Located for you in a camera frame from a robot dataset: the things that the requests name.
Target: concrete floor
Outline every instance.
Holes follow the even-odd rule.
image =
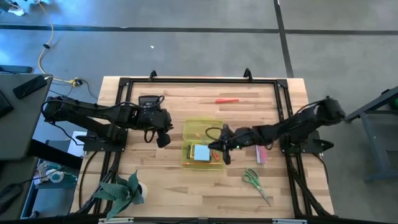
[[[47,2],[57,25],[278,28],[272,0]],[[2,13],[0,24],[48,24],[31,1],[19,3],[29,13],[23,17]],[[280,0],[280,6],[286,29],[398,30],[397,1]],[[37,57],[49,35],[49,31],[1,30],[0,63],[28,65],[39,73]],[[396,35],[292,34],[287,35],[287,44],[294,77],[305,79],[310,101],[330,95],[349,113],[398,84]],[[59,31],[43,66],[60,78],[84,78],[96,95],[105,75],[149,75],[151,70],[158,75],[240,77],[249,67],[255,77],[287,77],[279,34]],[[68,86],[51,89],[69,91]],[[84,86],[70,96],[95,101]],[[68,123],[61,126],[69,133],[81,130]],[[325,153],[335,213],[396,223],[398,180],[363,182],[375,164],[361,123],[342,123],[320,132],[335,143]],[[34,137],[65,139],[60,130],[41,121]]]

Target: sticky note pad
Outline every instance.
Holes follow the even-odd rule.
[[[210,149],[207,146],[195,145],[195,154],[193,156],[193,160],[209,161]]]

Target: black clamp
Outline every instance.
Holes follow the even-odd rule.
[[[154,79],[155,76],[157,76],[157,74],[156,74],[156,71],[153,70],[153,71],[150,73],[150,75],[149,75],[149,81],[151,82],[151,81]]]
[[[249,78],[248,80],[249,80],[249,82],[253,82],[253,76],[251,75],[251,72],[250,72],[250,69],[249,68],[246,68],[245,69],[245,71],[244,71],[244,74],[243,74],[243,77],[244,78]]]

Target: wooden table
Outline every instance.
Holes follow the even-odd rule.
[[[104,77],[98,104],[114,105],[120,77]],[[294,112],[308,103],[304,80],[287,79]],[[128,178],[138,170],[138,178],[148,188],[142,205],[130,205],[120,216],[128,217],[228,217],[228,218],[292,218],[292,199],[285,158],[276,142],[267,152],[266,165],[256,164],[252,147],[231,152],[232,163],[221,171],[185,170],[180,167],[182,126],[186,118],[208,117],[221,119],[231,129],[279,121],[275,93],[265,84],[218,83],[135,83],[131,101],[138,96],[164,95],[162,108],[167,108],[174,129],[169,131],[172,142],[159,149],[156,142],[145,143],[142,131],[129,130],[126,150],[122,153],[119,175]],[[218,98],[239,98],[239,103],[216,105]],[[88,154],[83,161],[86,166]],[[99,152],[87,168],[82,199],[93,193],[100,178],[104,153]],[[324,208],[333,213],[328,184],[322,163],[311,154],[303,154],[308,188]],[[241,180],[247,167],[254,167],[268,194],[271,207],[250,184]],[[71,212],[78,210],[78,184]],[[301,190],[300,208],[304,212]]]

